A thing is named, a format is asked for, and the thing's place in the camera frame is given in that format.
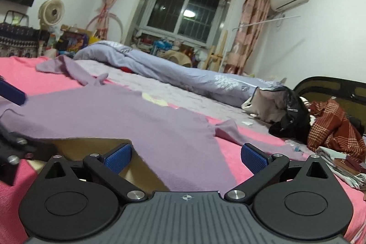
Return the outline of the tan cardboard folding board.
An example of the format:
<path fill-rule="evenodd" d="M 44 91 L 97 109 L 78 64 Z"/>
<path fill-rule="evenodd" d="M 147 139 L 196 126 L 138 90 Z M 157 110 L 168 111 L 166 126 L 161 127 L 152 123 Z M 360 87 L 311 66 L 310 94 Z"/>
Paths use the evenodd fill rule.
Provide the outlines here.
<path fill-rule="evenodd" d="M 37 188 L 75 190 L 92 183 L 120 197 L 129 190 L 146 195 L 169 190 L 128 139 L 73 138 L 50 143 L 55 145 L 54 156 L 48 161 L 29 161 L 38 174 Z"/>

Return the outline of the purple long-sleeve shirt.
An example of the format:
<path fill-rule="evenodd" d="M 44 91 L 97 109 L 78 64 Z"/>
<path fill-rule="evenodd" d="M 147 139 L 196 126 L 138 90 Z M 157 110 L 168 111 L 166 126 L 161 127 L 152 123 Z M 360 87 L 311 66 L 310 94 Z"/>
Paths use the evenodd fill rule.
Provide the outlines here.
<path fill-rule="evenodd" d="M 71 59 L 2 58 L 1 74 L 31 92 L 22 106 L 1 102 L 11 131 L 46 141 L 130 139 L 136 153 L 171 191 L 227 192 L 240 165 L 229 166 L 219 139 L 249 139 L 228 120 L 211 124 L 184 108 L 162 107 L 117 84 L 105 84 Z"/>

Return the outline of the dark patterned covered cabinet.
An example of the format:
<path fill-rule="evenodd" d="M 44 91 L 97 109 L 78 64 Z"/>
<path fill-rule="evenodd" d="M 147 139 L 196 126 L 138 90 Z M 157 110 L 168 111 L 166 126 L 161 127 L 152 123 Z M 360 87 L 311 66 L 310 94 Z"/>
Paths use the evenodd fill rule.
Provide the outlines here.
<path fill-rule="evenodd" d="M 1 23 L 1 57 L 36 58 L 39 48 L 38 38 L 39 30 Z"/>

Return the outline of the stack of folded papers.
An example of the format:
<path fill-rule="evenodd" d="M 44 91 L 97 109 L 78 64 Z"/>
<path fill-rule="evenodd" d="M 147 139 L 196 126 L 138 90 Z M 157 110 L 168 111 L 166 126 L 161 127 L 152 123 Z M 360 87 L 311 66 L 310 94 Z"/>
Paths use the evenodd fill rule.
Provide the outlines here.
<path fill-rule="evenodd" d="M 324 159 L 331 171 L 348 184 L 351 188 L 365 191 L 365 173 L 359 173 L 352 169 L 346 158 L 347 154 L 343 154 L 326 147 L 318 147 L 315 151 Z"/>

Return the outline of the red plaid cloth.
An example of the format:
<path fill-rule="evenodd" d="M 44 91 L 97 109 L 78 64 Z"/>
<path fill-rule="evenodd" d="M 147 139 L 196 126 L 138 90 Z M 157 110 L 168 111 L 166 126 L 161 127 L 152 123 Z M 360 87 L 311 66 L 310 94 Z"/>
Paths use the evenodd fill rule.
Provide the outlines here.
<path fill-rule="evenodd" d="M 310 150 L 322 146 L 347 154 L 356 162 L 365 161 L 365 142 L 338 102 L 311 102 L 309 113 L 315 117 L 307 140 Z"/>

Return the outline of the colourful toy box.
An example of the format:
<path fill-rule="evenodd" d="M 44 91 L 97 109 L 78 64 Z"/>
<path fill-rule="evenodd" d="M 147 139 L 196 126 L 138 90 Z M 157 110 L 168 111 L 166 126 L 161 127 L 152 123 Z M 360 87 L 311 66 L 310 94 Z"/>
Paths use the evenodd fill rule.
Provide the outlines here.
<path fill-rule="evenodd" d="M 65 31 L 56 43 L 55 48 L 59 52 L 77 53 L 89 43 L 89 37 L 85 33 Z"/>

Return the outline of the black and white jacket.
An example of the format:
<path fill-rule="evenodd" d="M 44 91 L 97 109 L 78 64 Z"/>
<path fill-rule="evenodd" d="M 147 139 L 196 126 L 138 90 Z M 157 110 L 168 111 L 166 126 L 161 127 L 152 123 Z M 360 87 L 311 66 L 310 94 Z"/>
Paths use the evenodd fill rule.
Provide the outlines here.
<path fill-rule="evenodd" d="M 245 113 L 269 124 L 271 135 L 307 143 L 311 129 L 309 111 L 294 90 L 285 86 L 258 87 L 241 107 Z"/>

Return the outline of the beige round fan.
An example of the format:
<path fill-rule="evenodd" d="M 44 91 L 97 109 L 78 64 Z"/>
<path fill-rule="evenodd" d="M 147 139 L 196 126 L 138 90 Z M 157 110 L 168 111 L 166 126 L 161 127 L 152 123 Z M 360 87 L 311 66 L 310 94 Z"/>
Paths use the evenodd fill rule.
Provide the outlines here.
<path fill-rule="evenodd" d="M 61 0 L 45 1 L 38 10 L 38 19 L 41 30 L 57 25 L 65 13 L 64 3 Z"/>

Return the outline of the black metal bed headboard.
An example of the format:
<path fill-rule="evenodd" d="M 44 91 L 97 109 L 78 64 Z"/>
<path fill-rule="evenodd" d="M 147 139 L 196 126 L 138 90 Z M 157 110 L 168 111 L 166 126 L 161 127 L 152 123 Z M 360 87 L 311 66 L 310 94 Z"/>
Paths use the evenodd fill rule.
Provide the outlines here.
<path fill-rule="evenodd" d="M 315 76 L 302 80 L 294 91 L 309 102 L 335 100 L 358 132 L 365 136 L 365 83 Z"/>

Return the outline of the pink hula hoop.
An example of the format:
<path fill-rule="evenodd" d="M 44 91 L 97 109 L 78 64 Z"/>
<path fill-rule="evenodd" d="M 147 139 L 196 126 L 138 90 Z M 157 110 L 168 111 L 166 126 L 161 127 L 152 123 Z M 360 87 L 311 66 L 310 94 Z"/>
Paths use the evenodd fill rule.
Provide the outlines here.
<path fill-rule="evenodd" d="M 110 20 L 114 20 L 117 22 L 117 25 L 120 29 L 120 41 L 123 39 L 124 26 L 122 21 L 118 18 L 117 15 L 110 12 L 110 9 L 104 4 L 100 13 L 93 17 L 86 26 L 86 30 L 89 31 L 91 25 L 96 22 L 96 27 L 92 31 L 92 35 L 89 37 L 89 43 L 91 44 L 93 41 L 99 40 L 107 40 L 107 35 L 109 32 L 109 23 Z"/>

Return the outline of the light blue duvet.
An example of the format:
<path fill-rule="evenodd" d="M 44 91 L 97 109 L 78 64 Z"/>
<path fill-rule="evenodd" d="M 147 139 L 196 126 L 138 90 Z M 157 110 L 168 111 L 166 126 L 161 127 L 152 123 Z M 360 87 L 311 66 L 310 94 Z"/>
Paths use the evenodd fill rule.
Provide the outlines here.
<path fill-rule="evenodd" d="M 253 96 L 258 87 L 274 90 L 282 86 L 279 82 L 181 66 L 113 41 L 93 43 L 79 50 L 74 59 L 95 60 L 116 68 L 126 67 L 143 77 L 156 79 L 233 107 L 240 107 Z"/>

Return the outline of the wooden easel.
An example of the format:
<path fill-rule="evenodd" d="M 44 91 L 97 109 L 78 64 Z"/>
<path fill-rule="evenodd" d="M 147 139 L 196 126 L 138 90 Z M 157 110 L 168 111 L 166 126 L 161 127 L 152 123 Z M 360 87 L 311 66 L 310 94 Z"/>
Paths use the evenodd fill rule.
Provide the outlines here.
<path fill-rule="evenodd" d="M 221 62 L 223 61 L 223 52 L 225 49 L 225 43 L 228 37 L 228 31 L 225 30 L 222 41 L 219 46 L 211 46 L 208 51 L 207 58 L 204 62 L 203 69 L 218 72 L 220 70 Z"/>

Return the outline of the right pink floral curtain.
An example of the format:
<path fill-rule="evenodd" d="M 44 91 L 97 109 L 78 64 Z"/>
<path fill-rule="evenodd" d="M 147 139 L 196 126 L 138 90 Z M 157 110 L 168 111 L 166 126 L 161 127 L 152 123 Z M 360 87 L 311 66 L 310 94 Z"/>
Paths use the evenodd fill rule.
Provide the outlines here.
<path fill-rule="evenodd" d="M 270 11 L 270 0 L 245 0 L 224 73 L 242 75 Z"/>

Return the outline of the window with metal bars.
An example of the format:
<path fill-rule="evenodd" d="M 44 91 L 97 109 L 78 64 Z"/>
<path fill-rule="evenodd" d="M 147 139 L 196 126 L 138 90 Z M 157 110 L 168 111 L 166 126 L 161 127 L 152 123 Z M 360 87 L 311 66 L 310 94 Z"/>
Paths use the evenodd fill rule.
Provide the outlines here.
<path fill-rule="evenodd" d="M 220 39 L 230 1 L 144 0 L 137 29 L 195 48 L 209 48 Z"/>

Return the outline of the white clothes rail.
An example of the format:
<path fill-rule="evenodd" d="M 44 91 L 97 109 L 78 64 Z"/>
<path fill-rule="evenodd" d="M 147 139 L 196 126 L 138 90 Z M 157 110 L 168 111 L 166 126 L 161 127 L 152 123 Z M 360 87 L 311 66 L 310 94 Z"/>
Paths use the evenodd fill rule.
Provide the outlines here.
<path fill-rule="evenodd" d="M 276 19 L 264 20 L 264 21 L 261 21 L 261 22 L 254 22 L 254 23 L 250 23 L 250 24 L 244 24 L 244 25 L 240 25 L 238 27 L 232 28 L 232 31 L 239 30 L 240 28 L 254 26 L 254 25 L 261 25 L 261 24 L 266 24 L 266 23 L 270 23 L 270 22 L 277 22 L 277 21 L 280 21 L 280 20 L 294 19 L 294 18 L 300 18 L 300 17 L 301 16 L 280 17 L 280 18 L 276 18 Z"/>

